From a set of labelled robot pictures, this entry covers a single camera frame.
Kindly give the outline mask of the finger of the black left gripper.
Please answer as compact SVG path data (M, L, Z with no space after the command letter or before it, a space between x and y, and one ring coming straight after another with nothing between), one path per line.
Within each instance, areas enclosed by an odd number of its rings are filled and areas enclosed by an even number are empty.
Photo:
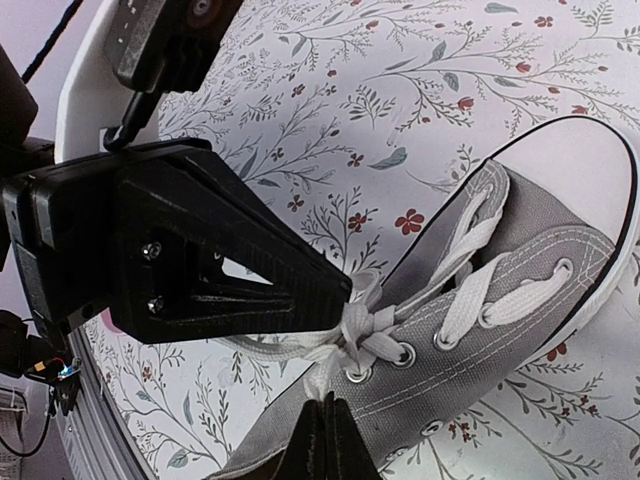
M114 324L144 344L335 327L351 280L209 149L163 149L113 181Z

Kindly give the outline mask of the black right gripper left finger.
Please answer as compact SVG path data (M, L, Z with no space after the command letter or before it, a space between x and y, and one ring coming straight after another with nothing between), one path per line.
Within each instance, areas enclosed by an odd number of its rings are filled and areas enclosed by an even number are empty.
M280 460L284 480L321 480L326 477L326 430L324 404L309 400L304 405Z

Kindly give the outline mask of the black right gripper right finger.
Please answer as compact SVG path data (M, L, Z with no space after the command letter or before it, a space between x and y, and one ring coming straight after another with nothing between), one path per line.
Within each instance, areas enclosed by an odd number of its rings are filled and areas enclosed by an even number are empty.
M326 398L326 478L381 479L348 403L334 394Z

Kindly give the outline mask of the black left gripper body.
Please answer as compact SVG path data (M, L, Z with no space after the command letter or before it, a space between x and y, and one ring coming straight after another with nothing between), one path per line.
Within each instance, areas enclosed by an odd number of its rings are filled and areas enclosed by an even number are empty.
M78 160L10 177L3 203L32 314L66 331L109 310L128 320L115 280L114 185L127 160Z

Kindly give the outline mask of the grey sneaker with red sole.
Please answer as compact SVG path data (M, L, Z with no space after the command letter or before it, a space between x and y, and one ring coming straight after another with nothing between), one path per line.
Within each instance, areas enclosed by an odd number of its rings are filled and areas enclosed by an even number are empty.
M379 470L504 377L584 326L611 295L639 236L639 159L585 116L541 124L486 158L387 277L352 275L328 331L224 344L309 368L261 414L218 472L270 479L303 408L344 399Z

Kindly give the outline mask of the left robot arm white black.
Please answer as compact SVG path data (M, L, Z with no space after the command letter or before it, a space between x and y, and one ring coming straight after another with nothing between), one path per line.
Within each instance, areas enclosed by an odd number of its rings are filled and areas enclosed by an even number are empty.
M63 164L29 137L36 103L1 62L1 250L42 335L103 311L145 344L338 325L352 283L203 139Z

